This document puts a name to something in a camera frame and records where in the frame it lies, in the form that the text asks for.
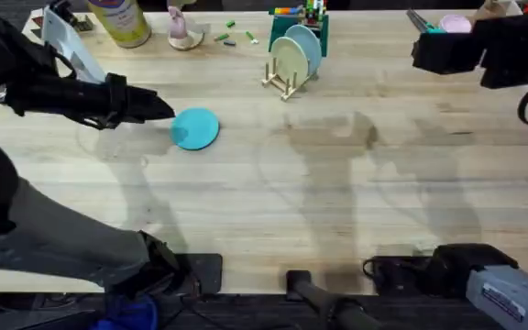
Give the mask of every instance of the blue object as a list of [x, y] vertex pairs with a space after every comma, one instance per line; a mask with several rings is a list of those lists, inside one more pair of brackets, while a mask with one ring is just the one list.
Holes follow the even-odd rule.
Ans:
[[177, 146], [199, 150], [209, 146], [219, 134], [219, 121], [205, 108], [189, 108], [172, 121], [170, 138]]
[[295, 25], [289, 27], [284, 34], [284, 37], [288, 37], [296, 41], [301, 46], [302, 51], [309, 61], [309, 75], [317, 72], [319, 66], [321, 66], [321, 59], [323, 58], [321, 51], [321, 42], [317, 36], [306, 26]]
[[157, 330], [158, 309], [149, 296], [131, 302], [126, 297], [109, 298], [104, 319], [90, 330]]

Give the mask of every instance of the label sticker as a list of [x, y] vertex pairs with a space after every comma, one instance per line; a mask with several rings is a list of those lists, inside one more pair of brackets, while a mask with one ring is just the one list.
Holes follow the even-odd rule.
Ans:
[[499, 306], [502, 311], [517, 320], [517, 322], [521, 323], [523, 321], [526, 314], [525, 309], [490, 284], [484, 283], [482, 286], [482, 296]]

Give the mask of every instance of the pink toy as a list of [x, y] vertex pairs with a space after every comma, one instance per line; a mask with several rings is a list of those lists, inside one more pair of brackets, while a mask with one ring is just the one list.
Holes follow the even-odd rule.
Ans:
[[192, 50], [199, 46], [205, 33], [202, 27], [197, 26], [190, 19], [185, 19], [181, 10], [169, 6], [170, 23], [169, 43], [176, 50]]

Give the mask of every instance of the plate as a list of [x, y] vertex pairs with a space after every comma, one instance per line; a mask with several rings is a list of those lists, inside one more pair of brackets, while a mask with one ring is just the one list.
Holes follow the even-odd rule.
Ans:
[[219, 134], [219, 121], [214, 113], [205, 108], [182, 111], [172, 121], [170, 138], [177, 146], [187, 150], [199, 150], [209, 146]]
[[312, 30], [302, 25], [295, 25], [286, 30], [284, 37], [293, 39], [301, 46], [307, 60], [309, 60], [309, 75], [315, 73], [321, 65], [323, 56], [321, 43]]
[[297, 86], [307, 79], [309, 73], [309, 63], [299, 44], [291, 38], [280, 37], [272, 44], [270, 51], [272, 57], [276, 58], [276, 72], [279, 77], [292, 83], [292, 77], [297, 72]]

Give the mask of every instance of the light green plate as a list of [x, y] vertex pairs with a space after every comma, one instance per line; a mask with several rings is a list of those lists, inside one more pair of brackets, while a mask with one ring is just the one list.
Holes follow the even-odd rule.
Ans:
[[280, 78], [292, 83], [292, 77], [297, 72], [296, 84], [299, 86], [307, 79], [309, 63], [299, 44], [291, 38], [277, 38], [272, 44], [272, 57], [276, 58], [277, 73]]

